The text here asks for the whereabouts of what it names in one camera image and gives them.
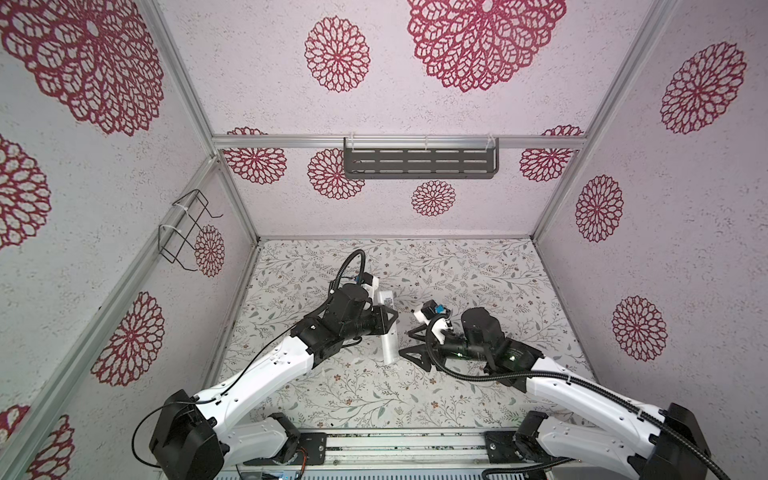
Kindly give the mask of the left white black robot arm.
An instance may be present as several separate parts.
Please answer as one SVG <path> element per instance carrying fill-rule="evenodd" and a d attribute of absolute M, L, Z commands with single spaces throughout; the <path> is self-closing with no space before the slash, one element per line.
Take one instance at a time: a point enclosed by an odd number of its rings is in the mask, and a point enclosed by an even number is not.
<path fill-rule="evenodd" d="M 213 479 L 224 468 L 255 460 L 294 460 L 300 433 L 286 415 L 249 424 L 244 418 L 347 341 L 391 336 L 397 319 L 391 291 L 357 284 L 334 289 L 320 312 L 302 318 L 240 373 L 193 395 L 180 389 L 164 401 L 148 445 L 157 468 L 168 479 Z"/>

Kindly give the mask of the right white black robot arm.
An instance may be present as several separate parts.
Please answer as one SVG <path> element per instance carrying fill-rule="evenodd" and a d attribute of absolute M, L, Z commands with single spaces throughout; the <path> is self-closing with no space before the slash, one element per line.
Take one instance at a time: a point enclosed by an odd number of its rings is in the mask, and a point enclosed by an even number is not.
<path fill-rule="evenodd" d="M 660 408 L 587 380 L 506 336 L 482 307 L 462 314 L 461 331 L 454 330 L 450 310 L 434 301 L 413 315 L 419 325 L 407 334 L 416 343 L 401 350 L 401 357 L 464 382 L 514 388 L 588 421 L 586 427 L 569 427 L 529 412 L 513 433 L 513 457 L 525 464 L 518 474 L 581 461 L 626 479 L 726 478 L 687 408 L 676 403 Z"/>

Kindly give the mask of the white remote control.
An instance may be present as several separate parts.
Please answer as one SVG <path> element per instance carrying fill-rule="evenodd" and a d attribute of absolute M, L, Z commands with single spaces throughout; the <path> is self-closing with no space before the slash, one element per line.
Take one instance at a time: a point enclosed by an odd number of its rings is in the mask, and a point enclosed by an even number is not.
<path fill-rule="evenodd" d="M 392 365 L 398 358 L 399 337 L 397 330 L 398 312 L 395 308 L 394 293 L 389 290 L 379 290 L 374 297 L 377 305 L 384 306 L 385 329 L 380 336 L 383 363 Z"/>

